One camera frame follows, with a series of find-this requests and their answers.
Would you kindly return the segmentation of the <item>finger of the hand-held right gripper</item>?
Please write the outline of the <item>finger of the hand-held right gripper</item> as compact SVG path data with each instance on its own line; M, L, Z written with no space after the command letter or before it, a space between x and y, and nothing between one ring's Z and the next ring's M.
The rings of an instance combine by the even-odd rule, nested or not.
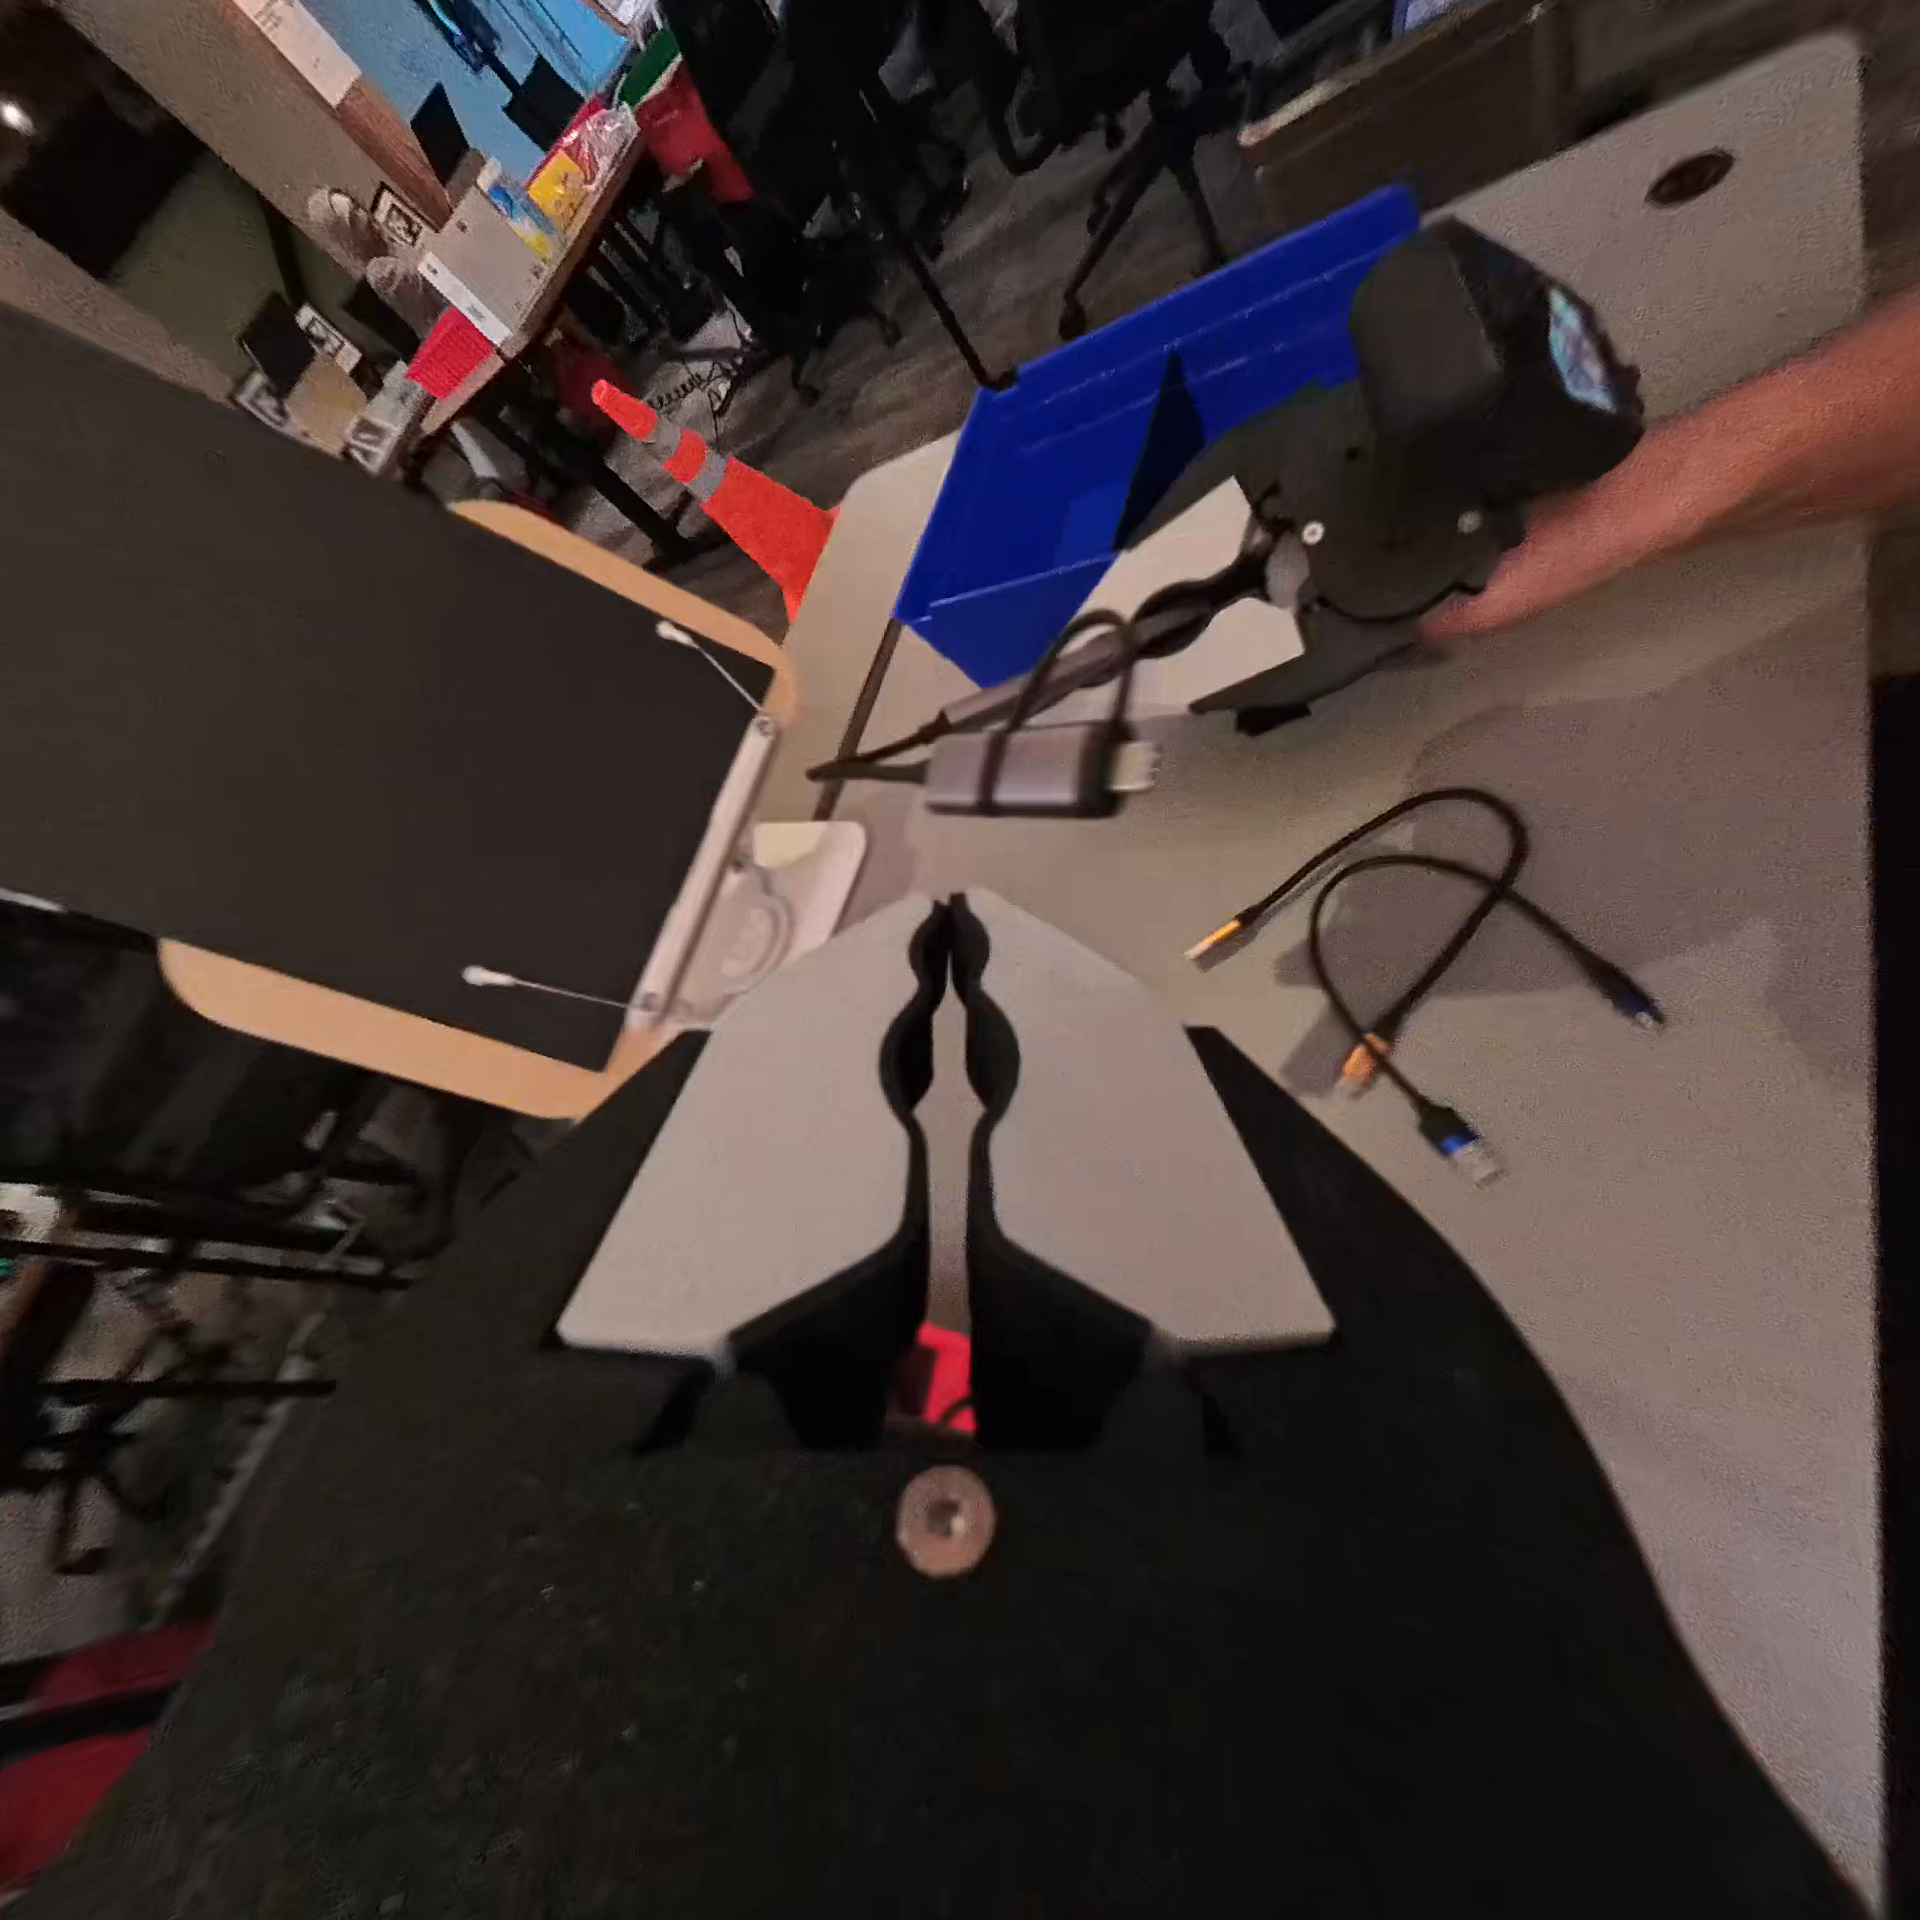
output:
M1315 706L1401 660L1416 642L1422 614L1357 619L1333 606L1299 607L1303 651L1216 687L1188 716L1227 716L1238 735L1269 735L1303 722Z
M1204 579L1165 582L1134 611L1134 658L1177 655L1236 604L1293 611L1304 582L1304 551L1293 539L1253 541Z

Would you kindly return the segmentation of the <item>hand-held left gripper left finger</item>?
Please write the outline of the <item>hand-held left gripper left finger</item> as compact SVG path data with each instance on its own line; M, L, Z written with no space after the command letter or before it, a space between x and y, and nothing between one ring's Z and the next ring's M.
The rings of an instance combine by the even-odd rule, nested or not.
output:
M919 1105L948 954L948 907L908 897L720 1019L559 1343L758 1381L805 1450L877 1445L928 1308Z

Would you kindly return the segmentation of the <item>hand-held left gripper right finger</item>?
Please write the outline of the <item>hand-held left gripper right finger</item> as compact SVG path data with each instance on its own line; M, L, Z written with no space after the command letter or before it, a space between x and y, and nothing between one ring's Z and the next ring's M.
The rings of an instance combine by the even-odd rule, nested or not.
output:
M1336 1322L1188 1028L989 892L950 898L977 1118L972 1411L989 1450L1091 1450L1139 1381L1315 1350Z

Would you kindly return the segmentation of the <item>blue plastic bin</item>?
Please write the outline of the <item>blue plastic bin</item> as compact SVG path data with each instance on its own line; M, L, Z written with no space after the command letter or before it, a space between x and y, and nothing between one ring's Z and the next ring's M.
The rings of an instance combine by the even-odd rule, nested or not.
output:
M895 621L982 687L1035 665L1117 558L1168 353L1183 356L1207 444L1295 394L1353 381L1353 297L1420 221L1408 187L1382 187L975 396Z

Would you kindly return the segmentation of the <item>person's right forearm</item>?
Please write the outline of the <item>person's right forearm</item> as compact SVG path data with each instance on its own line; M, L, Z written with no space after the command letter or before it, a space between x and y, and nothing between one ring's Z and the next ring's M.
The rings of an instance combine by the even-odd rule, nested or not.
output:
M1654 554L1916 499L1918 292L1664 421L1629 489Z

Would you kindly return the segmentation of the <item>person's right hand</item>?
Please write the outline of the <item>person's right hand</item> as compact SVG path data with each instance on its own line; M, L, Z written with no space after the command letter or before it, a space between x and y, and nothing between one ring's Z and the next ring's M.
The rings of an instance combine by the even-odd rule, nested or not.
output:
M1672 453L1672 425L1656 423L1617 468L1537 502L1486 587L1427 613L1420 638L1475 641L1508 631L1671 554L1688 535L1686 487L1672 479L1681 465Z

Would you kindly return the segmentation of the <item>white board stand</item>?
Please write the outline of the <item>white board stand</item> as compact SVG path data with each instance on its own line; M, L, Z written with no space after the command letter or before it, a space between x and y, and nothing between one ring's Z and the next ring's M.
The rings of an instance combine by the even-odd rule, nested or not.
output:
M764 821L760 790L789 730L774 687L749 693L728 646L670 614L654 614L654 628L707 660L752 713L656 947L619 1006L628 1028L664 1031L712 1025L827 943L848 913L869 834L854 822Z

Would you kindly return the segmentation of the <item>orange traffic cone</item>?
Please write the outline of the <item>orange traffic cone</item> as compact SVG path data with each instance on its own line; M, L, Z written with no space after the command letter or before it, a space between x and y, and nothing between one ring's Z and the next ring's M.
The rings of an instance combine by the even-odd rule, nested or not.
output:
M592 405L667 473L707 518L781 594L787 617L798 617L825 555L839 509L784 487L693 427L662 415L652 402L595 379Z

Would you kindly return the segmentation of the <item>wood-framed black board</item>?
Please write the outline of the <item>wood-framed black board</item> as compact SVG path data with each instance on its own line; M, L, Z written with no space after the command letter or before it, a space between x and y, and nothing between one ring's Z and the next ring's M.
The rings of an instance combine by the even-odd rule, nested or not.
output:
M217 1027L534 1118L717 1019L773 641L11 307L1 362L6 893L152 937Z

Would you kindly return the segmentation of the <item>white cardboard box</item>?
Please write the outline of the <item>white cardboard box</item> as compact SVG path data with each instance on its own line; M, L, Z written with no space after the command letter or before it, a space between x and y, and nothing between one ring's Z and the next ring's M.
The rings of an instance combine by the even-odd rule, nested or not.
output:
M478 182L417 255L417 273L436 297L507 356L524 350L547 291L549 261Z

